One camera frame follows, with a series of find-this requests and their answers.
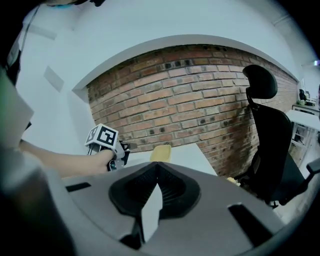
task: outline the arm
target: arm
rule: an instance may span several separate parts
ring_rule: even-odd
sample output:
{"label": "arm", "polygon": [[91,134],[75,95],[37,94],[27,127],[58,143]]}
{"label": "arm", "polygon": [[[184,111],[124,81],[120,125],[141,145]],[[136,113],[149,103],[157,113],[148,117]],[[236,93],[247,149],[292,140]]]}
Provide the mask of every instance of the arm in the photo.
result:
{"label": "arm", "polygon": [[114,156],[111,150],[103,150],[95,155],[59,154],[26,141],[21,141],[19,148],[36,156],[45,166],[56,169],[62,178],[106,173],[107,163]]}

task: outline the chair backrest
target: chair backrest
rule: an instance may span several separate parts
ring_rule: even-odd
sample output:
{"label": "chair backrest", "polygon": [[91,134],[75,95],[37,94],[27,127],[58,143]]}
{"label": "chair backrest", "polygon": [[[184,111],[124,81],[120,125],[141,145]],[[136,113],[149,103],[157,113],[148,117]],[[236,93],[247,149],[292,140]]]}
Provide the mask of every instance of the chair backrest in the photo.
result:
{"label": "chair backrest", "polygon": [[264,194],[271,195],[283,176],[292,138],[292,125],[282,111],[252,100],[273,98],[278,92],[275,77],[258,65],[245,67],[243,73],[249,80],[250,87],[246,89],[246,95],[259,137],[260,165],[254,182]]}

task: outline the black office chair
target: black office chair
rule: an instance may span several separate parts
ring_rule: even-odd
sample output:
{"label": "black office chair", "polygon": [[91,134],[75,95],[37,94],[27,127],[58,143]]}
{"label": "black office chair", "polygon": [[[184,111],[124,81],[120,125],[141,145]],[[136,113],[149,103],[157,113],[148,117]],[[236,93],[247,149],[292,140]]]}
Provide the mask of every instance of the black office chair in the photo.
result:
{"label": "black office chair", "polygon": [[241,184],[247,184],[267,204],[279,201],[285,205],[306,191],[309,181],[318,172],[308,167],[310,175],[305,179],[288,153],[293,128],[286,114],[252,100],[273,98],[278,91],[275,77],[258,65],[245,67],[243,74],[250,84],[246,96],[255,121],[259,146],[247,172],[235,178]]}

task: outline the white table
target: white table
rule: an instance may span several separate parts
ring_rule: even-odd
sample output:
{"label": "white table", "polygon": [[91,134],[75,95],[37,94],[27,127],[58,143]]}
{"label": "white table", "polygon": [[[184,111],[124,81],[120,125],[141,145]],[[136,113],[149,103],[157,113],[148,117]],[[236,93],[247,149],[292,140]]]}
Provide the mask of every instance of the white table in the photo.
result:
{"label": "white table", "polygon": [[[303,157],[301,159],[301,163],[302,163],[308,149],[310,148],[311,139],[315,136],[315,133],[317,131],[320,131],[319,117],[318,117],[318,115],[309,114],[309,113],[296,111],[296,110],[292,110],[292,109],[289,110],[286,113],[286,115],[290,119],[291,122],[294,122],[291,142],[293,144],[297,145],[298,147],[302,147],[304,150],[303,154],[302,154]],[[302,143],[294,141],[294,138],[297,134],[297,129],[299,126],[300,127],[304,126],[304,128],[307,129],[306,136],[302,136],[302,135],[298,134],[302,138]]]}
{"label": "white table", "polygon": [[[152,151],[130,153],[125,167],[149,162],[151,153]],[[170,163],[217,176],[196,143],[172,147]]]}
{"label": "white table", "polygon": [[301,111],[301,110],[307,111],[307,112],[310,112],[316,116],[319,116],[319,113],[320,113],[318,106],[307,106],[307,105],[293,104],[292,109],[297,110],[297,111]]}

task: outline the person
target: person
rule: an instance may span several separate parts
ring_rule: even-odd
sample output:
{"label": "person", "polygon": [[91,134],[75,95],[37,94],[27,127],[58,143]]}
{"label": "person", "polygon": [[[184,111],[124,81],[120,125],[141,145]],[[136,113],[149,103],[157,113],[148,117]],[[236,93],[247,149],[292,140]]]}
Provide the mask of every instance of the person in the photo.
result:
{"label": "person", "polygon": [[[20,57],[23,54],[19,50],[18,40],[22,30],[22,21],[24,17],[36,6],[43,1],[23,1],[18,9],[14,7],[12,1],[6,1],[3,6],[4,10],[16,10],[16,16],[11,17],[10,25],[5,27],[5,32],[2,34],[3,45],[1,46],[0,62],[1,68],[5,70],[7,77],[15,86],[19,71]],[[55,5],[70,5],[75,3],[75,0],[48,0],[44,3]],[[21,141],[19,149],[27,154],[36,156],[45,166],[56,169],[62,178],[71,176],[95,175],[107,172],[107,164],[114,157],[111,150],[102,150],[95,155],[70,155],[55,153],[43,148],[37,147],[26,141]]]}

